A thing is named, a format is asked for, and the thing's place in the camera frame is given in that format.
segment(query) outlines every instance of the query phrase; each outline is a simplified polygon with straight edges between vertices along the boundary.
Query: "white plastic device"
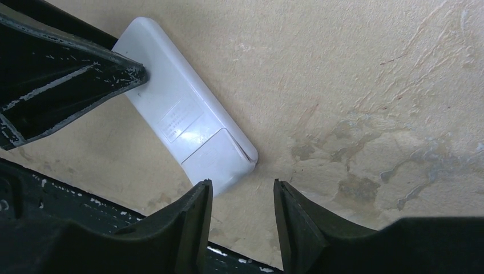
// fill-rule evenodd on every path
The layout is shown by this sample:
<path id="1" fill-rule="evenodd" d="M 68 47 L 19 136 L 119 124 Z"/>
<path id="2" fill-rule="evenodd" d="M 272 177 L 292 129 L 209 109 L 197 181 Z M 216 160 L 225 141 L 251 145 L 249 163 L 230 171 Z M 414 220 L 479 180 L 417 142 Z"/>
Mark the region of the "white plastic device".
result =
<path id="1" fill-rule="evenodd" d="M 211 179 L 216 196 L 253 171 L 257 150 L 155 21 L 135 19 L 112 50 L 147 69 L 126 96 L 192 184 Z"/>

